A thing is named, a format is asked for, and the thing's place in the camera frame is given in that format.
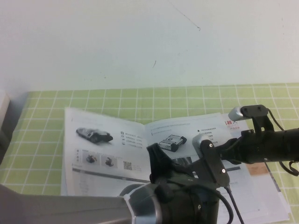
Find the camera battery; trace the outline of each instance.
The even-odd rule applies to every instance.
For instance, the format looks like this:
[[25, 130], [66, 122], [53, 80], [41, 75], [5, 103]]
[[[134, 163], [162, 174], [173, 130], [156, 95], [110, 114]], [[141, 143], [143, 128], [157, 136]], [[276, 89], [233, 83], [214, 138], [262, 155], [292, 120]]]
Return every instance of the camera battery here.
[[178, 150], [178, 147], [182, 144], [185, 144], [186, 141], [187, 139], [185, 137], [172, 134], [161, 141], [159, 143], [159, 146], [161, 147], [161, 149], [176, 152]]

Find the white wall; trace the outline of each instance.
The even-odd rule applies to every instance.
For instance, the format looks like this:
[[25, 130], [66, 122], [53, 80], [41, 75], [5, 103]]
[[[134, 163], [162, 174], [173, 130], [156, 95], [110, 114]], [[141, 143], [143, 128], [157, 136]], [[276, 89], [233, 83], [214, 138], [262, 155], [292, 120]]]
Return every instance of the white wall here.
[[298, 12], [297, 0], [3, 0], [0, 89], [299, 82]]

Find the cable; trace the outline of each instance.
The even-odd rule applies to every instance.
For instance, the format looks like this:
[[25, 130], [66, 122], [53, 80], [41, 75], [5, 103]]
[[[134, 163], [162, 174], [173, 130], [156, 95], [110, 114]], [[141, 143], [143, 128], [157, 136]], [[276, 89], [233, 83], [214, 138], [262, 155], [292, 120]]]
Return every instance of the cable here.
[[271, 110], [269, 108], [267, 108], [269, 114], [271, 115], [273, 121], [275, 122], [275, 124], [280, 128], [280, 130], [284, 131], [284, 129], [282, 128], [282, 126], [280, 126], [280, 124], [277, 122], [277, 120], [275, 119], [273, 113], [271, 112]]
[[224, 189], [228, 192], [228, 195], [229, 195], [229, 197], [230, 197], [230, 200], [232, 201], [232, 203], [233, 203], [233, 205], [234, 205], [235, 211], [236, 211], [236, 213], [237, 213], [237, 216], [239, 217], [239, 220], [240, 220], [241, 224], [244, 224], [244, 221], [243, 221], [243, 219], [242, 219], [242, 216], [241, 216], [241, 214], [240, 214], [240, 211], [239, 211], [238, 206], [237, 206], [237, 204], [236, 204], [236, 202], [235, 202], [235, 199], [234, 199], [234, 197], [233, 197], [233, 194], [232, 194], [232, 191], [231, 191], [229, 185], [228, 185], [227, 187], [225, 187]]
[[[282, 128], [282, 126], [277, 122], [277, 120], [275, 119], [273, 113], [271, 112], [271, 110], [269, 108], [267, 108], [269, 114], [271, 115], [273, 121], [275, 122], [275, 124], [280, 128], [280, 130], [284, 131], [284, 129]], [[283, 162], [279, 162], [280, 166], [282, 169], [284, 169], [285, 172], [291, 174], [291, 175], [294, 175], [294, 176], [298, 176], [299, 175], [299, 172], [298, 170], [294, 169], [292, 167], [292, 163], [296, 163], [297, 161], [290, 161], [289, 162], [289, 166], [290, 166], [290, 169], [288, 167], [286, 167]]]
[[224, 196], [222, 196], [217, 190], [214, 190], [214, 189], [211, 189], [207, 186], [204, 186], [204, 185], [200, 185], [200, 184], [191, 184], [191, 185], [188, 185], [188, 186], [184, 186], [182, 187], [181, 189], [178, 189], [176, 191], [180, 191], [180, 190], [190, 190], [192, 188], [201, 188], [201, 189], [205, 189], [209, 192], [211, 192], [212, 194], [216, 195], [225, 205], [225, 207], [227, 208], [228, 210], [228, 215], [229, 215], [229, 220], [228, 220], [228, 223], [227, 224], [231, 224], [233, 222], [233, 219], [234, 219], [234, 212], [233, 212], [233, 209], [232, 207], [230, 206], [230, 204], [228, 203], [228, 201], [226, 200], [226, 198]]
[[241, 141], [241, 139], [242, 139], [242, 136], [240, 138], [238, 138], [230, 147], [221, 150], [221, 152], [226, 152], [226, 151], [231, 150], [232, 148], [234, 148]]

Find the green grid mat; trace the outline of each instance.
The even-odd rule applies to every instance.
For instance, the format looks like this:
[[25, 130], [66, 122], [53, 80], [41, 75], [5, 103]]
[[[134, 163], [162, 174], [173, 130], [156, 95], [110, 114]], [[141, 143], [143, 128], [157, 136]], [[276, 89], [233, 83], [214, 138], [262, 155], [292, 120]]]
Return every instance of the green grid mat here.
[[[60, 194], [65, 107], [147, 124], [254, 104], [270, 108], [283, 128], [299, 127], [299, 84], [30, 92], [0, 165], [0, 183], [24, 194]], [[299, 223], [299, 179], [268, 164], [291, 205], [286, 223]]]

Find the instruction manual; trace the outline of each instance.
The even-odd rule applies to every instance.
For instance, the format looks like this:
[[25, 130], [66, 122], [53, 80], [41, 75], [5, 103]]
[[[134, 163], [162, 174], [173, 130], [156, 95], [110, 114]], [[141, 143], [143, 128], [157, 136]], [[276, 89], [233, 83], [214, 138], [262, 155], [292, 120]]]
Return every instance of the instruction manual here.
[[[233, 138], [220, 113], [173, 118], [146, 125], [78, 109], [65, 109], [64, 194], [118, 196], [131, 184], [150, 181], [147, 146], [158, 143], [176, 163], [187, 166], [199, 159], [192, 139], [206, 133], [215, 146]], [[268, 214], [244, 164], [224, 161], [231, 189], [244, 220]], [[230, 202], [225, 191], [219, 189]], [[219, 221], [227, 222], [223, 205]]]

